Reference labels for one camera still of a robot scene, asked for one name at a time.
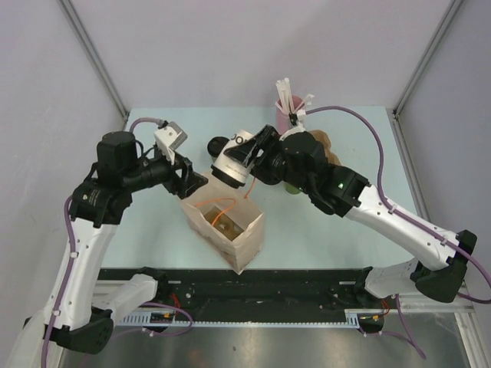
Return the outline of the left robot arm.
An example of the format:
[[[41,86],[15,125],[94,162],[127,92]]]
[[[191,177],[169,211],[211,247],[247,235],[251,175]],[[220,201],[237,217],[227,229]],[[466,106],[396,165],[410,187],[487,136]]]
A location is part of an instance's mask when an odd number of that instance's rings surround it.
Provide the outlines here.
[[[93,302],[94,287],[108,245],[132,195],[162,185],[185,199],[207,184],[191,161],[176,149],[187,135],[173,123],[155,134],[154,156],[147,158],[130,131],[103,136],[97,160],[64,205],[68,248],[43,310],[26,323],[14,358],[45,365],[50,343],[68,350],[96,354],[111,337],[114,325],[146,302],[159,307],[170,287],[162,271],[142,268],[106,299]]]

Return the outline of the white paper cup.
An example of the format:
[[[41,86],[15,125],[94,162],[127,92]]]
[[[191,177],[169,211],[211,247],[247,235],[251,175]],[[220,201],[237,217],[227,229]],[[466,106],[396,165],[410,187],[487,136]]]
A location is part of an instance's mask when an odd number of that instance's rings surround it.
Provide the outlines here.
[[[211,165],[211,173],[231,188],[243,187],[258,152],[259,147],[254,135],[240,130],[220,150],[218,157]]]

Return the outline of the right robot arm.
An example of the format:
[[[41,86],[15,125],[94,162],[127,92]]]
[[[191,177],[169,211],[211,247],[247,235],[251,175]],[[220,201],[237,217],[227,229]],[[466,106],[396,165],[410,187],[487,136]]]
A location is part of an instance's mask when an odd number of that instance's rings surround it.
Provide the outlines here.
[[[323,145],[300,126],[284,135],[269,125],[256,135],[235,135],[213,163],[212,174],[234,189],[249,176],[267,185],[286,182],[324,214],[366,225],[411,253],[410,261],[364,269],[354,288],[362,307],[411,291],[441,303],[460,294],[476,236],[445,230],[389,202],[362,175],[330,163]]]

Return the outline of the black coffee cup lid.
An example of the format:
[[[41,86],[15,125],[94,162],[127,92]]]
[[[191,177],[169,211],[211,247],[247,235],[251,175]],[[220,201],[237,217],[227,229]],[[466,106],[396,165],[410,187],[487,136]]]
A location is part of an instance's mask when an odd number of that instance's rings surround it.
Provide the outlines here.
[[[207,144],[207,152],[210,156],[219,156],[223,148],[229,142],[229,138],[225,136],[215,136]]]

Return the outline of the brown paper takeout bag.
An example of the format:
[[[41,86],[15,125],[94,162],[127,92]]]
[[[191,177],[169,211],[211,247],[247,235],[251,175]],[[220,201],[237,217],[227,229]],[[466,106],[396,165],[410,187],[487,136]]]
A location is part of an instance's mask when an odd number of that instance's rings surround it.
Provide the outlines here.
[[[262,250],[265,215],[250,190],[233,189],[215,178],[180,202],[190,228],[241,274]]]

